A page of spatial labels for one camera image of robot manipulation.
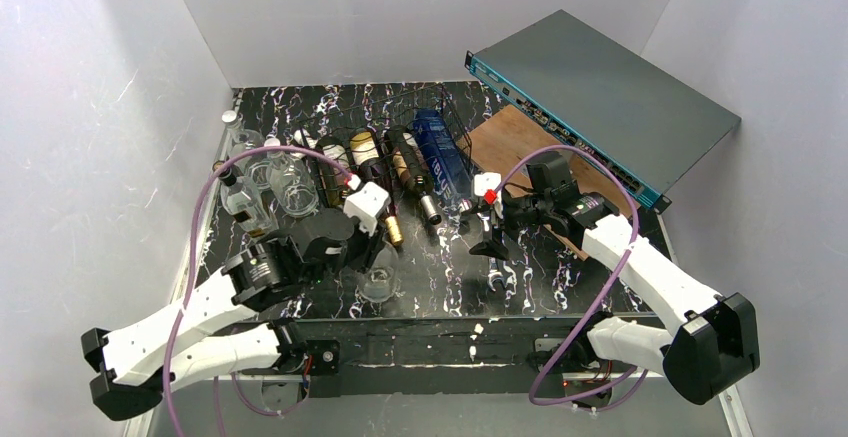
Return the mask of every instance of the gray wall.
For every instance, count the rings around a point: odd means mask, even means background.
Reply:
[[[185,0],[233,87],[468,80],[477,51],[563,8],[639,52],[668,0]]]
[[[0,434],[117,435],[80,334],[167,302],[232,94],[182,0],[0,0]]]
[[[742,116],[674,187],[684,268],[757,307],[757,435],[845,435],[848,0],[671,0],[644,56]]]
[[[256,405],[285,409],[295,403],[295,386],[279,388],[243,381]],[[627,392],[613,389],[613,399]],[[681,399],[664,378],[649,378],[638,397],[593,418],[564,406],[538,407],[526,394],[347,395],[311,399],[285,419],[257,415],[244,406],[229,379],[221,382],[221,409],[228,437],[730,437],[717,400],[697,406]],[[174,394],[183,430],[191,436],[217,435],[212,383]],[[156,409],[149,437],[174,437],[168,412]]]

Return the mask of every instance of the white cap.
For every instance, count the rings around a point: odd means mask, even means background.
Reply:
[[[238,120],[238,114],[236,114],[235,110],[227,110],[224,112],[224,115],[221,116],[221,120],[223,120],[225,124],[231,124]]]

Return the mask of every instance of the clear glass jar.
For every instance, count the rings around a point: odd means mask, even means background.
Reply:
[[[356,289],[363,299],[381,304],[400,290],[397,276],[398,255],[393,245],[386,244],[366,272],[354,272]]]
[[[266,147],[278,145],[276,138],[265,141]],[[268,152],[268,161],[268,184],[283,211],[295,218],[313,213],[318,208],[318,190],[306,164],[282,151]]]

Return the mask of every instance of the blue bottle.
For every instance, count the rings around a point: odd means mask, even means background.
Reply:
[[[449,205],[471,196],[471,177],[445,120],[437,110],[421,109],[412,121],[415,142],[430,168],[436,194]]]

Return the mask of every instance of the glass bottle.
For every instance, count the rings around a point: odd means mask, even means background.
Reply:
[[[350,139],[350,150],[356,162],[358,173],[365,181],[374,182],[389,193],[389,205],[386,206],[386,230],[389,241],[395,247],[403,244],[403,232],[397,217],[397,205],[392,186],[392,174],[386,166],[383,150],[377,145],[374,131],[366,129]]]
[[[280,139],[270,138],[266,147],[282,145]],[[312,175],[303,164],[283,151],[268,152],[268,184],[283,211],[292,217],[304,217],[318,207],[318,191]]]
[[[341,140],[331,135],[325,135],[318,139],[318,142],[315,143],[315,148],[350,171],[350,159],[347,155],[347,149],[345,149],[344,143]],[[344,199],[347,198],[350,189],[345,183],[346,179],[342,171],[326,162],[319,162],[318,168],[321,171],[321,180],[324,183],[324,193],[327,194],[327,202],[333,207],[344,204]]]
[[[392,156],[392,164],[403,187],[412,192],[421,204],[427,222],[438,225],[442,221],[438,207],[433,201],[433,178],[430,172],[424,170],[424,157],[418,144],[412,138],[406,127],[394,125],[384,134],[386,152]]]
[[[217,170],[223,161],[215,162]],[[230,167],[218,179],[221,181],[221,206],[253,238],[277,230],[277,220],[262,203],[259,189],[252,180],[241,175],[238,167]]]
[[[471,196],[471,177],[441,113],[420,109],[412,121],[415,142],[435,181],[436,193],[448,205]]]
[[[244,119],[233,110],[224,112],[221,116],[227,129],[232,147],[230,157],[234,157],[246,150],[262,147],[262,134],[255,130],[244,128]],[[236,162],[241,174],[250,178],[259,190],[266,190],[268,185],[267,169],[268,158],[265,155],[253,155]]]

